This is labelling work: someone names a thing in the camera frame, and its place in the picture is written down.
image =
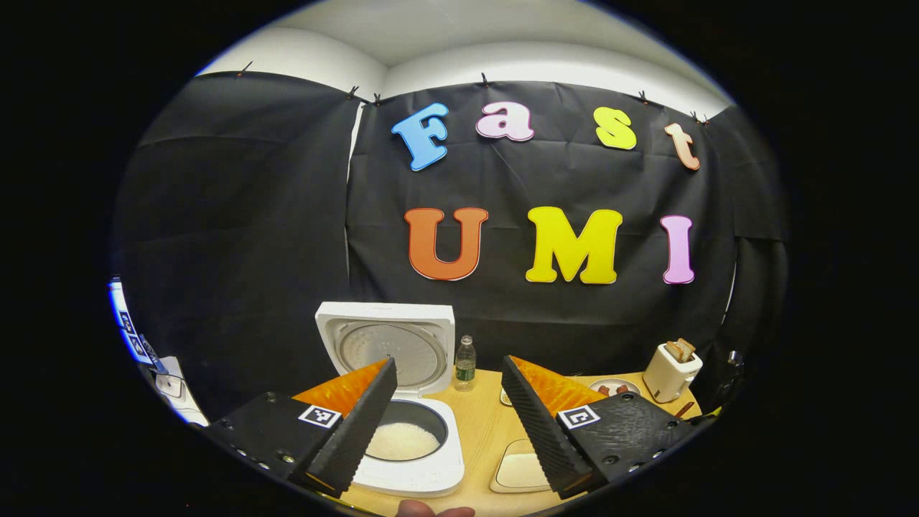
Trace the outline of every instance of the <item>chopstick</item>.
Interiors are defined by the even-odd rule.
[[[686,402],[686,405],[683,406],[682,409],[680,409],[679,411],[677,411],[676,414],[675,414],[674,416],[677,417],[677,418],[682,417],[687,411],[689,411],[690,408],[693,407],[693,404],[696,404],[696,403],[693,402],[692,400],[690,400],[689,402]]]

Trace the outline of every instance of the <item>finger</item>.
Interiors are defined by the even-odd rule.
[[[427,506],[420,500],[403,500],[399,502],[399,510],[396,517],[436,517],[430,506]]]
[[[468,506],[451,508],[437,514],[437,517],[475,517],[475,510]]]

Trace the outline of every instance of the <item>bread slice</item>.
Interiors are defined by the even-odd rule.
[[[683,348],[674,343],[673,341],[667,341],[667,346],[665,347],[670,355],[674,356],[676,362],[683,362]]]
[[[696,347],[692,346],[689,341],[680,338],[676,340],[676,344],[683,349],[683,360],[680,362],[690,362],[692,361],[692,354],[696,351]]]

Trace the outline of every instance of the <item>plate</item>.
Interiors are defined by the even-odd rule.
[[[595,383],[591,384],[590,389],[594,391],[599,391],[600,386],[606,386],[607,388],[609,388],[609,394],[613,395],[616,393],[616,389],[622,385],[625,385],[626,387],[628,387],[629,391],[641,395],[641,390],[634,383],[630,383],[629,381],[625,379],[617,379],[616,377],[609,377],[608,379],[600,379],[599,381],[596,381]]]
[[[542,473],[542,467],[536,457],[536,451],[528,439],[516,440],[507,445],[489,488],[499,494],[550,489],[549,481]]]

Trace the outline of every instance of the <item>white wall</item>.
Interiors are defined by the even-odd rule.
[[[350,91],[373,99],[380,92],[386,67],[341,41],[297,29],[262,29],[232,46],[201,74],[238,71],[252,62],[252,72],[270,72],[309,79],[315,83]]]
[[[372,100],[436,86],[489,81],[551,81],[645,95],[673,109],[709,118],[731,101],[715,86],[624,54],[568,43],[516,41],[438,52],[387,69],[365,53],[314,32],[262,29],[240,41],[200,74],[248,70],[292,75]]]
[[[517,41],[472,45],[398,64],[386,74],[382,96],[435,86],[489,81],[550,81],[638,95],[686,114],[709,118],[731,101],[661,66],[616,52],[567,43]]]

